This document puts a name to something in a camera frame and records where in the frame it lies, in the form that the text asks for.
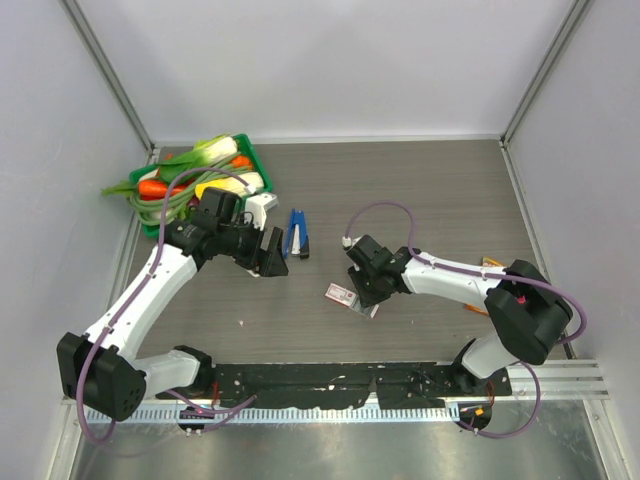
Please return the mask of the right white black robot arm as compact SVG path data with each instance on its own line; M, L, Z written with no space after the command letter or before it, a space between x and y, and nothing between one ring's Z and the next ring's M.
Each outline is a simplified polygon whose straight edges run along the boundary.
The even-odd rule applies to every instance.
M516 362L542 365L561 340L573 312L531 263L481 267L402 247L396 252L371 236L342 239L353 266L348 274L361 304L394 294L431 295L485 311L493 332L471 340L452 364L457 391L472 395L497 371Z

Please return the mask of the dark blue stapler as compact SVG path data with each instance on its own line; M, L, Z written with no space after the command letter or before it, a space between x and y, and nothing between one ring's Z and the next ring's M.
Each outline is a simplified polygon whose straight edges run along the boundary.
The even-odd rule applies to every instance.
M306 217L302 210L291 210L286 240L283 246L283 255L285 259L299 257L303 260L308 259L310 256Z

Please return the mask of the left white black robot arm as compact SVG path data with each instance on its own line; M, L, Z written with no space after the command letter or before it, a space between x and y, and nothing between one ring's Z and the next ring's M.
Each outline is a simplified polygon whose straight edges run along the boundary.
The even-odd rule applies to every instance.
M209 355L181 345L141 359L139 348L174 295L216 256L233 259L254 277L287 275L283 231L265 230L267 214L277 204L273 193L241 199L205 189L191 219L168 225L114 305L85 333L67 333L59 341L64 394L115 421L128 419L143 400L171 389L193 399L205 397L215 373Z

